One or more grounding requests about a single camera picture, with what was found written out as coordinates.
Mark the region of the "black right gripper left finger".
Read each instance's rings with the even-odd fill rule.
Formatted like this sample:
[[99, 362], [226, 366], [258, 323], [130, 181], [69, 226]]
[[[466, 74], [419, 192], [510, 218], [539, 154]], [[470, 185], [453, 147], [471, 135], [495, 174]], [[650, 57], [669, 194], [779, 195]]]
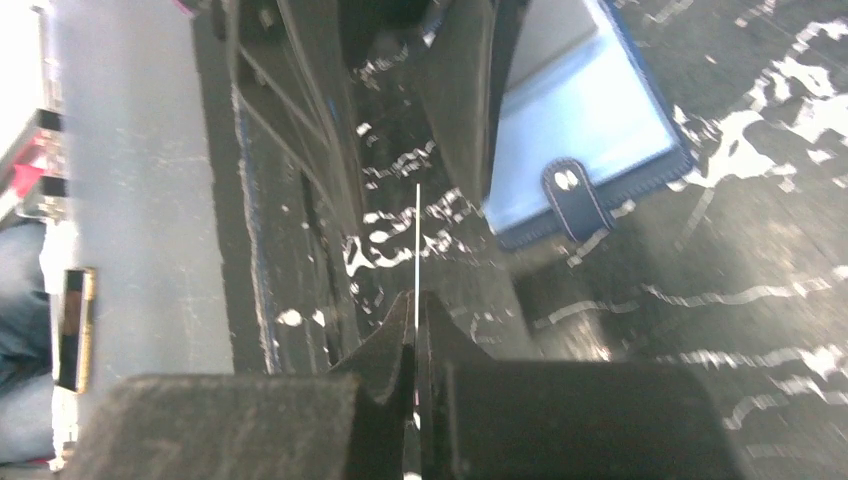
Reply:
[[414, 297], [319, 375], [146, 375], [118, 385], [66, 479], [399, 479]]

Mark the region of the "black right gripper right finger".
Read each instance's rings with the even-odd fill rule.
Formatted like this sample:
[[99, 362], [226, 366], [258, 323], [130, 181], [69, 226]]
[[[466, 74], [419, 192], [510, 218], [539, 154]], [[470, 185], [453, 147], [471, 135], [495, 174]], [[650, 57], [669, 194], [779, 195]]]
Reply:
[[746, 479], [691, 371], [645, 361], [498, 360], [418, 297], [426, 479]]

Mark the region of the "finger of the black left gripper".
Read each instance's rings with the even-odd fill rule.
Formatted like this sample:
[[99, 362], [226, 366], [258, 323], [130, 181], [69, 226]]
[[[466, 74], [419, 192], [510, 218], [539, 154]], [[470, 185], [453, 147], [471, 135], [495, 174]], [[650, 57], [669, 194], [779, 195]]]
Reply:
[[335, 1], [224, 1], [238, 99], [324, 198], [343, 232], [364, 200], [351, 79]]
[[500, 109], [528, 3], [453, 1], [416, 65], [420, 95], [444, 166], [476, 206], [488, 197]]

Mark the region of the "dark blue card holder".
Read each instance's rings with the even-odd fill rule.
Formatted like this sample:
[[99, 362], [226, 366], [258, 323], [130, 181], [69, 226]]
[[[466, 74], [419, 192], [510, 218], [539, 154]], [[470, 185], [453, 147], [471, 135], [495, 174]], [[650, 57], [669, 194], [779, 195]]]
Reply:
[[502, 248], [562, 235], [582, 243], [623, 203], [694, 161], [609, 1], [533, 1], [501, 104], [483, 203]]

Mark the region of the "thin translucent credit card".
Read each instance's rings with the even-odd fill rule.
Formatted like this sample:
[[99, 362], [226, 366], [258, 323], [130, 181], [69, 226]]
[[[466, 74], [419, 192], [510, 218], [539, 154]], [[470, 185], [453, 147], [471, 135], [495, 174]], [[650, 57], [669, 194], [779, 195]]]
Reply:
[[416, 338], [419, 332], [420, 325], [420, 294], [421, 294], [421, 210], [422, 210], [422, 190], [421, 184], [416, 183], [415, 190], [415, 256], [414, 256], [414, 332]]

